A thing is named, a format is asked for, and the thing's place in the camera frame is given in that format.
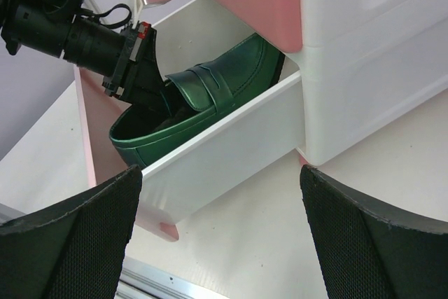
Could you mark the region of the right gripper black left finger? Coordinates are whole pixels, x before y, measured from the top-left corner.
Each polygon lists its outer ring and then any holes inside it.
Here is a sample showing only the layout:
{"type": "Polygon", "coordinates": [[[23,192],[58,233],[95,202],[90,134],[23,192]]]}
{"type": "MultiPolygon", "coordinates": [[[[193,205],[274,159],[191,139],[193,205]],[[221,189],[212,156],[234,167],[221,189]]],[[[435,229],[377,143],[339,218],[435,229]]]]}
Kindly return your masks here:
{"type": "Polygon", "coordinates": [[[113,298],[142,173],[117,176],[1,224],[2,298],[113,298]]]}

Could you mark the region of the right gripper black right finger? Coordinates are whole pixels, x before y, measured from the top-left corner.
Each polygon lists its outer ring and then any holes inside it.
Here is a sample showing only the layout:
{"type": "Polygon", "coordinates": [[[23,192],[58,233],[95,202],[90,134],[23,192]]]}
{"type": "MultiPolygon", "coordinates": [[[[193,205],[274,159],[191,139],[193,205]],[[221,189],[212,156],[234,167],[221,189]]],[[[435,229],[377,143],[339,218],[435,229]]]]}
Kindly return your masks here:
{"type": "Polygon", "coordinates": [[[447,223],[305,165],[300,188],[329,298],[446,298],[447,223]]]}

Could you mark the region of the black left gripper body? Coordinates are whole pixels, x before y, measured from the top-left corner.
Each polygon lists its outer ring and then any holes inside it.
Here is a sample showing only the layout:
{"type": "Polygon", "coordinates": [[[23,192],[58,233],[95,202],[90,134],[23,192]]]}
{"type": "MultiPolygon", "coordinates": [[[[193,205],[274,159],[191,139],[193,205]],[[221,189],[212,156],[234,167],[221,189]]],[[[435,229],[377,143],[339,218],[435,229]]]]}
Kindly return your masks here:
{"type": "MultiPolygon", "coordinates": [[[[139,22],[136,27],[151,25],[139,22]]],[[[66,40],[63,59],[102,75],[104,93],[122,98],[122,80],[137,35],[131,30],[135,28],[126,25],[118,33],[89,20],[77,19],[66,40]]]]}

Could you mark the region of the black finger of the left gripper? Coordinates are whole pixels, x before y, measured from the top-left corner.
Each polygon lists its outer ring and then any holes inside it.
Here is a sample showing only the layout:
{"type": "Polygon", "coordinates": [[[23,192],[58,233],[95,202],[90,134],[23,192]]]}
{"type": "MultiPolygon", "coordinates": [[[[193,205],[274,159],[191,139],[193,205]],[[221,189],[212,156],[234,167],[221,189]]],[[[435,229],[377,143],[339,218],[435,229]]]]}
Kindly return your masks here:
{"type": "Polygon", "coordinates": [[[170,116],[155,53],[157,32],[152,27],[136,27],[131,32],[136,33],[136,39],[122,79],[122,100],[170,116]]]}

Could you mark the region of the green loafer shoe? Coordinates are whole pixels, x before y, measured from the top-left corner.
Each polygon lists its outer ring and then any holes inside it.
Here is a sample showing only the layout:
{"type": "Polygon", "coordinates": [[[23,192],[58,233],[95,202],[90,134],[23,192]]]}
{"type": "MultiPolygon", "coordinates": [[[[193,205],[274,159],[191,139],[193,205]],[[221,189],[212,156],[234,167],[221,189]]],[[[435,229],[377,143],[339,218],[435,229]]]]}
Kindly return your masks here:
{"type": "Polygon", "coordinates": [[[285,55],[258,34],[208,62],[167,75],[169,115],[132,105],[109,130],[123,161],[145,168],[276,85],[285,55]]]}

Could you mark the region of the light pink drawer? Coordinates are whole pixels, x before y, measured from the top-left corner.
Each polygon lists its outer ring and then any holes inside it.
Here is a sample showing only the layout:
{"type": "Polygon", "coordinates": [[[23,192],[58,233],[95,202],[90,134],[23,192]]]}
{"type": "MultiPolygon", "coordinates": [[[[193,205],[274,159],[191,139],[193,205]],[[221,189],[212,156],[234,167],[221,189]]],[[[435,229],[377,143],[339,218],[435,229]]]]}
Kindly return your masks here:
{"type": "MultiPolygon", "coordinates": [[[[252,29],[214,0],[192,0],[155,25],[162,74],[212,60],[252,29]]],[[[107,97],[102,78],[75,68],[90,186],[126,166],[109,141],[125,105],[107,97]]],[[[278,84],[143,171],[136,223],[169,241],[176,224],[305,142],[298,65],[286,59],[278,84]]]]}

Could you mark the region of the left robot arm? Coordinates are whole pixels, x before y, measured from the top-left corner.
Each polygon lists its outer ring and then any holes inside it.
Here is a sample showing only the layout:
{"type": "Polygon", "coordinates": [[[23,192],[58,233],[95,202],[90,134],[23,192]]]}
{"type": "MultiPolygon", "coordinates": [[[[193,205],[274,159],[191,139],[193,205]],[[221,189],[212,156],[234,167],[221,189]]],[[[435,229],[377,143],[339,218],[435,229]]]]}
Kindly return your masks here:
{"type": "Polygon", "coordinates": [[[84,0],[1,0],[1,38],[10,55],[21,46],[62,58],[104,77],[109,97],[162,116],[173,114],[158,69],[156,31],[140,22],[127,4],[125,19],[104,24],[108,12],[83,7],[84,0]]]}

